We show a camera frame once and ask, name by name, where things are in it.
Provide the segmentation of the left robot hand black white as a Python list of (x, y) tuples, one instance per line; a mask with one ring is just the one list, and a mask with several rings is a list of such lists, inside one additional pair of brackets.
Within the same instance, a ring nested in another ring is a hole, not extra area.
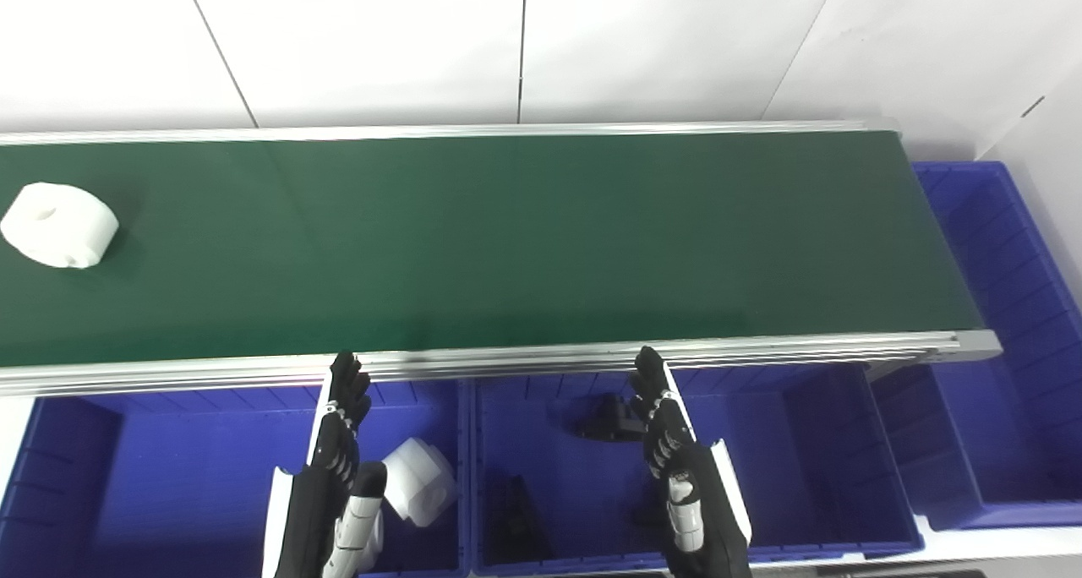
[(370, 385), (354, 354), (337, 355), (317, 400), (308, 461), (298, 473), (273, 473), (263, 577), (357, 577), (374, 568), (390, 472), (360, 458), (357, 436), (372, 406)]

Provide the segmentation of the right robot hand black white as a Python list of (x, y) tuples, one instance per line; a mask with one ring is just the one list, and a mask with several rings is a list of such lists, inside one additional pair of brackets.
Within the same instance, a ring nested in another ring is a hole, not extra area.
[(642, 451), (660, 486), (664, 509), (662, 554), (674, 577), (750, 577), (749, 540), (720, 471), (720, 445), (692, 432), (669, 364), (651, 346), (635, 357), (630, 400), (646, 426)]

